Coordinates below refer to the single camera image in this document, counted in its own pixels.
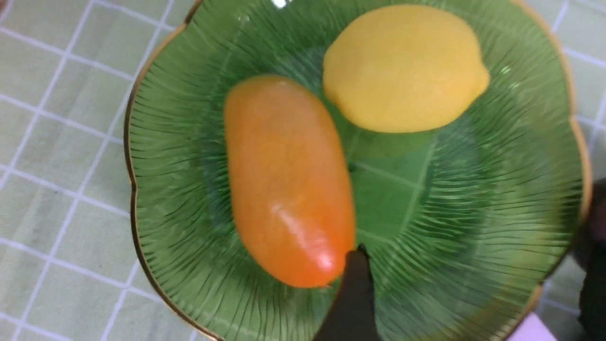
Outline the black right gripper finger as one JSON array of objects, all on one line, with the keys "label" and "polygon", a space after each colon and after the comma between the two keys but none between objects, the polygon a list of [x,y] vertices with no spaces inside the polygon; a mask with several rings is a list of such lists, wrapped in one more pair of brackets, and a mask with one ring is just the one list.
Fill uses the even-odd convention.
[{"label": "black right gripper finger", "polygon": [[359,244],[346,256],[342,281],[315,341],[380,341],[370,256]]}]

